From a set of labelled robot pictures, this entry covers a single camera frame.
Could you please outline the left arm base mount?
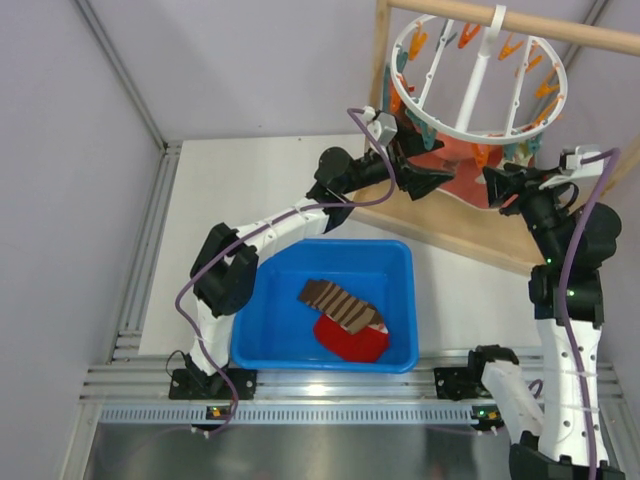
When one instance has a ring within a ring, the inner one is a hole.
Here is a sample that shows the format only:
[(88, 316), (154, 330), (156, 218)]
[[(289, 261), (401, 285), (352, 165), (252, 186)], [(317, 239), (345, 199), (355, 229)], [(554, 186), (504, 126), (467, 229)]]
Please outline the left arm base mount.
[[(252, 400), (257, 387), (256, 370), (224, 367), (223, 372), (236, 388), (238, 400)], [(170, 372), (171, 400), (232, 400), (232, 390), (219, 373), (207, 375), (184, 355), (184, 366)]]

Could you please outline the white round clip hanger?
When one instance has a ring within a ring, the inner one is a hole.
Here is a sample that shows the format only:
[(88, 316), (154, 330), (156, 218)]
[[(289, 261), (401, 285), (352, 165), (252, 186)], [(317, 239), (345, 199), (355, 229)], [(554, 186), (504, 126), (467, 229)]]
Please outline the white round clip hanger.
[(545, 39), (421, 15), (390, 47), (386, 67), (401, 101), (438, 132), (477, 146), (537, 138), (562, 115), (568, 79)]

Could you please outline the brown striped sock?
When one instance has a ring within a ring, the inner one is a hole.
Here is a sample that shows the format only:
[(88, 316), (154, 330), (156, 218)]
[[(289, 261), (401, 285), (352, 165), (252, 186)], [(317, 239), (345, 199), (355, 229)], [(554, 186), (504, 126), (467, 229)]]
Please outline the brown striped sock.
[(367, 326), (388, 331), (382, 314), (373, 304), (352, 295), (332, 281), (308, 280), (299, 293), (298, 300), (329, 316), (351, 334)]

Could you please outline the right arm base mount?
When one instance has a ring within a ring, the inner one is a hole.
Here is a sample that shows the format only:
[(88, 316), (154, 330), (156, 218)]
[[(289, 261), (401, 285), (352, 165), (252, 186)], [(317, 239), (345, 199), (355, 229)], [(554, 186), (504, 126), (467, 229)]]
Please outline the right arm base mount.
[(468, 367), (438, 367), (433, 373), (438, 399), (461, 401), (491, 397), (480, 377)]

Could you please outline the salmon pink cloth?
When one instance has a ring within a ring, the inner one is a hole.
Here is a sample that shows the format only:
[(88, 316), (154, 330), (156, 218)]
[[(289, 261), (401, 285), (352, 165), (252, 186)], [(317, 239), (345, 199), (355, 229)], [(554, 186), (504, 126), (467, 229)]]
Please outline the salmon pink cloth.
[[(389, 67), (384, 72), (383, 110), (396, 117), (398, 126), (401, 115), (408, 110), (393, 85)], [(410, 155), (410, 161), (418, 167), (453, 172), (455, 178), (438, 189), (481, 210), (489, 208), (482, 168), (503, 168), (507, 162), (531, 167), (540, 146), (537, 138), (507, 146), (477, 146), (441, 132), (437, 133), (436, 138), (444, 142), (443, 148), (422, 155)]]

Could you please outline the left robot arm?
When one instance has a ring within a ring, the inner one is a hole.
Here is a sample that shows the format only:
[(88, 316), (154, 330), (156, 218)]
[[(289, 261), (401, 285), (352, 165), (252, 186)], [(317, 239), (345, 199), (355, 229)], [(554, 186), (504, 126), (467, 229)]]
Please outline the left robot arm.
[(198, 316), (193, 318), (182, 305), (175, 306), (194, 332), (183, 368), (172, 374), (178, 392), (187, 398), (225, 393), (238, 399), (238, 387), (228, 371), (232, 326), (253, 295), (262, 262), (307, 237), (341, 226), (359, 206), (348, 198), (355, 191), (387, 181), (390, 187), (380, 202), (395, 190), (418, 200), (452, 180), (450, 172), (410, 161), (444, 147), (431, 128), (415, 127), (372, 107), (351, 108), (348, 113), (371, 143), (362, 157), (330, 147), (320, 155), (313, 186), (293, 206), (253, 224), (231, 228), (219, 223), (209, 231), (189, 280), (177, 295), (183, 298), (192, 293)]

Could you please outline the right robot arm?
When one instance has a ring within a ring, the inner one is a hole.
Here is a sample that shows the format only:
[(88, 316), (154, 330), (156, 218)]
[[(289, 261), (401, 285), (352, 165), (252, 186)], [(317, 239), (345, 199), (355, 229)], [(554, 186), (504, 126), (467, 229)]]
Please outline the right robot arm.
[(604, 326), (599, 269), (616, 251), (621, 220), (599, 202), (615, 163), (610, 150), (585, 164), (599, 178), (575, 211), (560, 196), (573, 186), (560, 169), (514, 164), (485, 167), (488, 202), (503, 215), (519, 214), (544, 262), (529, 280), (529, 298), (542, 346), (543, 398), (522, 378), (515, 353), (499, 345), (469, 353), (466, 382), (497, 404), (510, 438), (514, 479), (622, 479), (602, 436), (597, 386), (598, 345)]

